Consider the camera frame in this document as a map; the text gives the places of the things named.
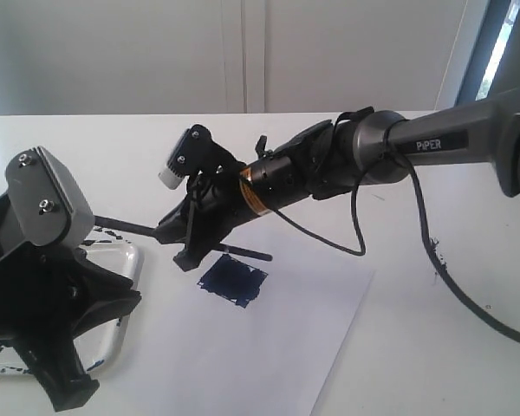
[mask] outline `yellow warning sticker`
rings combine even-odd
[[[241,176],[245,178],[250,183],[250,168],[241,171]],[[251,208],[258,216],[262,216],[270,212],[270,210],[262,203],[260,198],[252,191],[250,186],[244,184],[239,181],[239,186],[241,187],[241,194],[243,195],[246,204]]]

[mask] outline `white tabletop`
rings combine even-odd
[[[0,117],[0,194],[10,159],[44,145],[73,173],[95,214],[154,226],[183,197],[183,189],[168,191],[156,175],[185,128],[204,124],[215,141],[252,161],[260,134],[275,147],[330,117],[335,115]],[[422,167],[419,174],[432,235],[452,276],[480,305],[520,330],[520,197],[503,196],[489,165]],[[356,244],[347,196],[309,199],[285,212],[326,237]],[[410,181],[363,187],[359,214],[367,255],[355,261],[376,274],[314,414],[520,414],[520,346],[487,328],[435,278],[420,242]],[[155,330],[153,317],[197,280],[172,263],[180,247],[132,240],[146,259],[143,302],[131,316],[117,361],[98,376],[101,388],[69,414],[143,414],[117,387],[132,377],[132,361]],[[154,388],[150,383],[134,380],[134,395]],[[2,377],[0,414],[53,412],[33,380]]]

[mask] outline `white wall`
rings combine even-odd
[[[0,114],[226,112],[220,4],[0,0]]]
[[[266,0],[270,112],[453,104],[487,0]],[[452,53],[457,41],[457,53]]]

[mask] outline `robotic arm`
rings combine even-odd
[[[491,162],[504,194],[520,193],[520,89],[416,120],[368,107],[322,121],[274,151],[266,141],[260,138],[258,159],[247,165],[205,127],[186,130],[159,177],[172,189],[187,177],[187,194],[155,228],[95,216],[67,168],[41,147],[10,162],[9,188],[0,197],[0,349],[19,353],[56,411],[83,406],[98,388],[73,339],[130,314],[140,301],[127,279],[85,259],[79,246],[93,224],[184,244],[174,261],[192,270],[211,250],[269,261],[221,242],[233,228],[308,196],[331,198],[409,173],[414,179],[412,165]],[[421,199],[419,185],[416,190]],[[464,305],[520,342],[519,333],[478,309],[439,260],[432,261]]]

